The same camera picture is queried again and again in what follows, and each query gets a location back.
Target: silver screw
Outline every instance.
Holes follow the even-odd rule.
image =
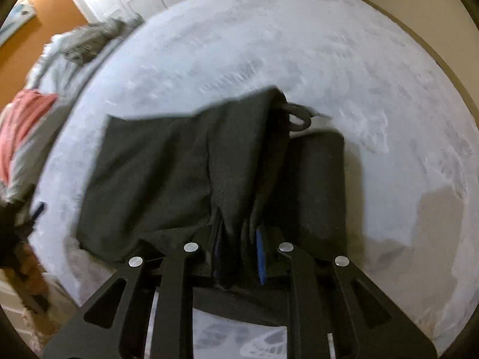
[[[200,248],[200,246],[196,243],[186,243],[183,247],[186,252],[195,252],[198,248]]]
[[[128,264],[130,265],[130,267],[141,266],[143,264],[143,258],[140,256],[134,256],[128,261]]]
[[[280,251],[283,251],[283,252],[291,252],[293,251],[294,246],[291,243],[284,242],[284,243],[281,243],[278,248]]]
[[[345,256],[337,256],[334,262],[339,267],[346,267],[347,265],[349,265],[349,259]]]

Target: black bracket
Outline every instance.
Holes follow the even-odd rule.
[[[198,243],[132,258],[46,346],[44,359],[192,359],[192,288],[214,287]],[[267,285],[289,293],[288,358],[433,359],[432,342],[345,256],[281,243]],[[156,310],[152,308],[155,298]]]

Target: folded black cloth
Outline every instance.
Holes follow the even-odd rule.
[[[290,123],[289,115],[303,119]],[[307,110],[276,88],[191,117],[111,118],[88,185],[76,237],[114,263],[149,244],[167,255],[217,209],[229,249],[224,274],[255,260],[255,230],[275,186],[290,130]]]
[[[346,255],[343,150],[342,135],[331,130],[291,139],[264,209],[266,226],[329,260]],[[270,326],[289,322],[288,293],[281,290],[237,282],[228,291],[194,287],[193,294],[196,309],[220,317]]]

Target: pink cloth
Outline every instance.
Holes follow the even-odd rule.
[[[24,89],[11,102],[11,110],[0,129],[0,179],[5,185],[10,181],[10,162],[16,149],[57,98],[57,94],[43,95]]]

